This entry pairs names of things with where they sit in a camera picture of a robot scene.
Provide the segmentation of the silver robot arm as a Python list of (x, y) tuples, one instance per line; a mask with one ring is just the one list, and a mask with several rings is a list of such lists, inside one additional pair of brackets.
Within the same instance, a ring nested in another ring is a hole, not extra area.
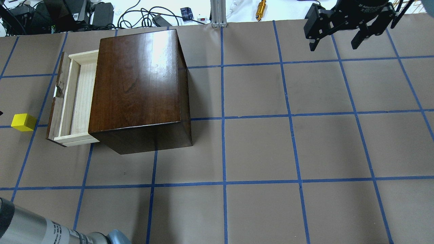
[(130, 244), (121, 231), (83, 234), (1, 198), (2, 244)]

